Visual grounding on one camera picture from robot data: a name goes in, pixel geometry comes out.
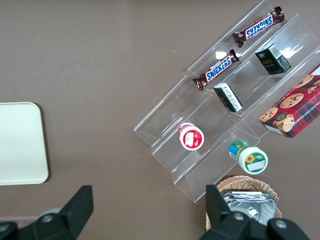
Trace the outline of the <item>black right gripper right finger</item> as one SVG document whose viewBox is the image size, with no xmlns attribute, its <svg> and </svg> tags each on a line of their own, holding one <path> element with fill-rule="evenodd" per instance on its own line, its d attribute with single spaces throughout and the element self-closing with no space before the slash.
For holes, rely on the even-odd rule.
<svg viewBox="0 0 320 240">
<path fill-rule="evenodd" d="M 307 234 L 293 221 L 270 219 L 262 225 L 244 213 L 231 211 L 215 185 L 206 186 L 206 212 L 212 228 L 202 240 L 308 240 Z"/>
</svg>

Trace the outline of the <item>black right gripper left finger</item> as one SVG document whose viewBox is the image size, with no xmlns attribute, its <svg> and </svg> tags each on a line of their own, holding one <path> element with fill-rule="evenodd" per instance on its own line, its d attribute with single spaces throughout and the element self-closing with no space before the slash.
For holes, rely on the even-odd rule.
<svg viewBox="0 0 320 240">
<path fill-rule="evenodd" d="M 94 210 L 93 188 L 83 185 L 58 213 L 47 213 L 18 228 L 13 221 L 0 224 L 2 240 L 76 240 Z"/>
</svg>

